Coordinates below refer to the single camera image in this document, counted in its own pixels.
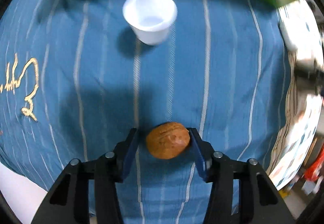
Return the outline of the brown walnut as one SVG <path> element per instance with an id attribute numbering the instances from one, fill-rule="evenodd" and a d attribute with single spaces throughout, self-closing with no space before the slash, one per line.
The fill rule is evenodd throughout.
<path id="1" fill-rule="evenodd" d="M 173 159 L 183 153 L 189 144 L 188 129 L 178 122 L 163 123 L 146 136 L 146 147 L 157 159 Z"/>

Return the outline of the blue striped cloth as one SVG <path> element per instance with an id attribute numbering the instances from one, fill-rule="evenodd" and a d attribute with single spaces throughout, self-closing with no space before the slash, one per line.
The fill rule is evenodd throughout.
<path id="1" fill-rule="evenodd" d="M 290 66 L 261 0 L 173 0 L 148 46 L 126 0 L 12 0 L 1 18 L 1 163 L 45 190 L 71 159 L 97 159 L 133 127 L 195 127 L 231 159 L 268 168 Z"/>

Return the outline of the plaid checkered cloth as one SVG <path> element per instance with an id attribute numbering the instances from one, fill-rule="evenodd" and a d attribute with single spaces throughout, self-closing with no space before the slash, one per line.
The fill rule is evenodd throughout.
<path id="1" fill-rule="evenodd" d="M 286 94 L 286 124 L 279 130 L 266 172 L 277 189 L 287 185 L 300 169 L 312 144 L 320 119 L 322 98 L 314 86 L 298 81 L 294 71 L 323 69 L 321 36 L 308 0 L 297 0 L 278 9 L 279 29 L 291 73 Z"/>

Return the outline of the small white plastic cup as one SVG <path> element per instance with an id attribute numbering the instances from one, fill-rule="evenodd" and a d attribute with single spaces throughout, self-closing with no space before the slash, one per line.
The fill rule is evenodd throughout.
<path id="1" fill-rule="evenodd" d="M 173 0 L 126 0 L 123 16 L 141 42 L 155 46 L 167 39 L 177 6 Z"/>

